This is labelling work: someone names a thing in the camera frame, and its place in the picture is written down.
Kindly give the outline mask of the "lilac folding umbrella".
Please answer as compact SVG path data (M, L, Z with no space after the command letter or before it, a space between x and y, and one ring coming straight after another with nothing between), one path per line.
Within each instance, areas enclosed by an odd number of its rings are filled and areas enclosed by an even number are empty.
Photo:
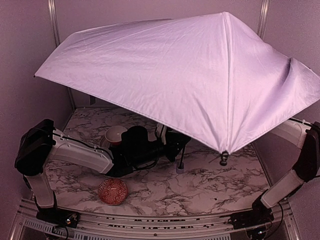
M234 153L320 99L320 78L229 12L72 33L35 76Z

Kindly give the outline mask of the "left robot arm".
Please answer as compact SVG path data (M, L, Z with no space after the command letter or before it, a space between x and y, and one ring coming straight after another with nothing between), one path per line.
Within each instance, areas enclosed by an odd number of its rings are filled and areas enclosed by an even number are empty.
M135 171L153 168L159 158L174 162L184 152L191 138L159 124L155 140L150 141L143 126L132 126L120 133L108 148L99 147L64 135L54 122L44 119L25 133L20 140L15 168L24 176L35 196L40 212L57 212L57 199L51 189L45 165L58 160L119 178Z

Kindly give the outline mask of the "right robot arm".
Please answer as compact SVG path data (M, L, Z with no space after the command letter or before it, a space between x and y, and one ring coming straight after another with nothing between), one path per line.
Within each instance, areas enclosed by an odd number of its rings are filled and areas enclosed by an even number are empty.
M300 149L293 167L252 204L256 215L267 215L282 199L317 176L320 169L320 123L289 118L270 131Z

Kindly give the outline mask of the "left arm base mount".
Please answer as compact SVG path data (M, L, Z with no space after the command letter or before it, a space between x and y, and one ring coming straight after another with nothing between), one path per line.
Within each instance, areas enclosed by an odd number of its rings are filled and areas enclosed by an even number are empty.
M36 218L62 227L76 228L80 213L65 209L42 209L37 212Z

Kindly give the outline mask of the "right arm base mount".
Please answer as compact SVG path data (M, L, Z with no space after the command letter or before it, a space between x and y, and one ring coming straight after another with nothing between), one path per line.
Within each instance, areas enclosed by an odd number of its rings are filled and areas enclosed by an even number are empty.
M236 212L230 215L228 223L234 230L262 225L274 220L274 215L269 209L264 213L255 210Z

